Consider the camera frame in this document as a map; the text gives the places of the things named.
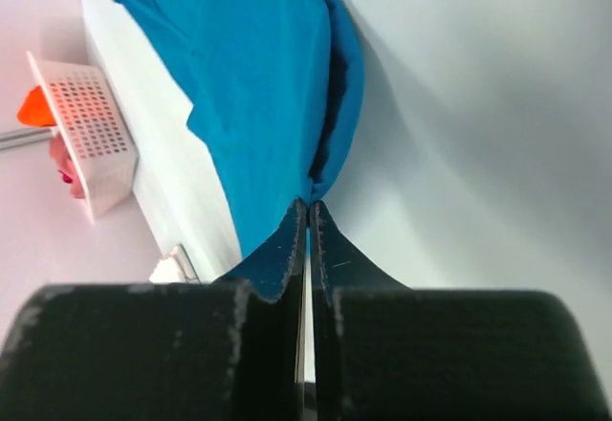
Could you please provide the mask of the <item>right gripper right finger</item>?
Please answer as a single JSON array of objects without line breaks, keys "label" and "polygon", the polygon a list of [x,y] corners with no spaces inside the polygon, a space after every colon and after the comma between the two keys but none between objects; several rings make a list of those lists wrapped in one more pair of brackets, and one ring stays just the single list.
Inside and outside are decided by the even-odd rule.
[{"label": "right gripper right finger", "polygon": [[533,290],[414,290],[310,207],[321,420],[607,420],[578,323]]}]

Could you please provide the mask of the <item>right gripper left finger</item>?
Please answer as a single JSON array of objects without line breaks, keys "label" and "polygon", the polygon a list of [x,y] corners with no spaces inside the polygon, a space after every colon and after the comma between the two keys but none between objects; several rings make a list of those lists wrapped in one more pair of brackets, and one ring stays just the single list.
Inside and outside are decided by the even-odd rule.
[{"label": "right gripper left finger", "polygon": [[56,284],[1,352],[5,420],[299,420],[304,252],[299,200],[210,283]]}]

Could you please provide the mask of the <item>blue t-shirt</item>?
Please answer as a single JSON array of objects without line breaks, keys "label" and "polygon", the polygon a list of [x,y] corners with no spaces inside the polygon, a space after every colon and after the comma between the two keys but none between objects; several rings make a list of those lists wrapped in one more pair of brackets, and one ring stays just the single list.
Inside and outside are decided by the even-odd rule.
[{"label": "blue t-shirt", "polygon": [[361,112],[364,64],[341,0],[114,0],[190,100],[242,255],[295,199],[335,183]]}]

